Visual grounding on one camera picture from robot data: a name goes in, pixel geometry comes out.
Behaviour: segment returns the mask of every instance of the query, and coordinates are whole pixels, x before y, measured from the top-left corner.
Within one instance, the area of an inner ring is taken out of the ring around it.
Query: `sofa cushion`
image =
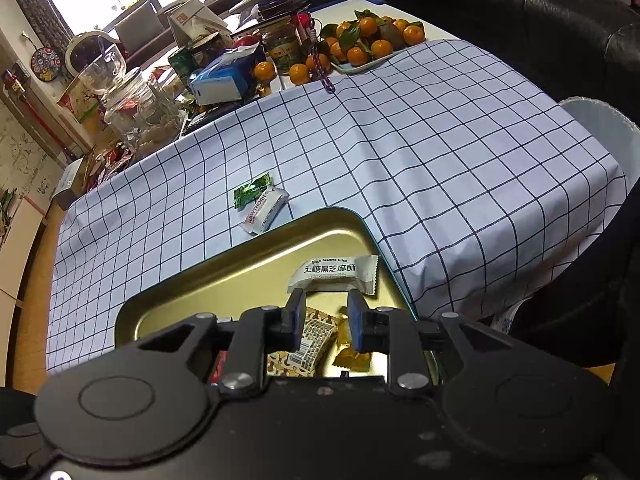
[[[607,102],[640,124],[640,23],[620,28],[607,44]]]
[[[416,13],[493,52],[556,100],[607,100],[607,45],[640,23],[615,0],[425,0]]]

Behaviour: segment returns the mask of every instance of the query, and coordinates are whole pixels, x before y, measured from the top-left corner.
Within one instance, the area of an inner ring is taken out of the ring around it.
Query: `green can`
[[[169,56],[169,64],[177,73],[182,84],[189,88],[189,76],[196,70],[196,65],[189,49],[185,46],[180,47]]]

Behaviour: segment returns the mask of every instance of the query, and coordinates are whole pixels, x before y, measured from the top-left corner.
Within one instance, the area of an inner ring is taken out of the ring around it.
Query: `gold tray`
[[[284,306],[289,297],[287,283],[307,260],[362,254],[380,254],[362,218],[340,207],[319,209],[217,254],[127,300],[116,319],[116,347],[199,312],[238,320],[249,308]],[[378,263],[376,295],[365,298],[371,308],[394,306],[410,310],[384,258]],[[346,299],[346,292],[312,292],[307,295],[306,305],[336,316]],[[336,353],[332,344],[316,369],[316,376],[340,376],[342,368],[331,364]],[[350,375],[386,376],[386,355],[373,354],[368,373],[350,372]]]

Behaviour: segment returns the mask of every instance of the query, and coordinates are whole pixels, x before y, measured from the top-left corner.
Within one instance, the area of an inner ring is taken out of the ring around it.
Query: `green leaf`
[[[360,25],[356,23],[351,23],[351,27],[345,30],[338,38],[340,42],[340,48],[343,52],[349,50],[353,45],[356,44],[358,38],[360,37]]]
[[[337,23],[327,23],[322,30],[320,31],[320,37],[324,40],[325,38],[335,38],[335,29],[338,28]]]
[[[364,52],[366,52],[371,56],[372,52],[371,52],[371,49],[369,48],[369,42],[367,40],[365,39],[357,40],[356,46],[359,46]]]
[[[361,18],[380,18],[377,14],[371,12],[369,9],[354,10],[353,12],[355,13],[356,18],[358,18],[359,20]]]
[[[319,54],[324,54],[325,56],[329,57],[329,53],[331,52],[331,48],[329,47],[329,44],[322,40],[320,43],[318,43],[318,53]]]
[[[306,38],[305,41],[302,42],[302,44],[300,45],[300,50],[302,51],[302,55],[306,57],[309,55],[309,49],[311,48],[311,40],[309,38]]]

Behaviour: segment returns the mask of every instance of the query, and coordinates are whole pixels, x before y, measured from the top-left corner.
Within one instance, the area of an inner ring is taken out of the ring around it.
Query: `curtain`
[[[73,76],[66,70],[65,52],[74,34],[66,24],[58,8],[51,0],[16,0],[27,21],[44,46],[55,50],[62,60],[60,75],[71,81]]]

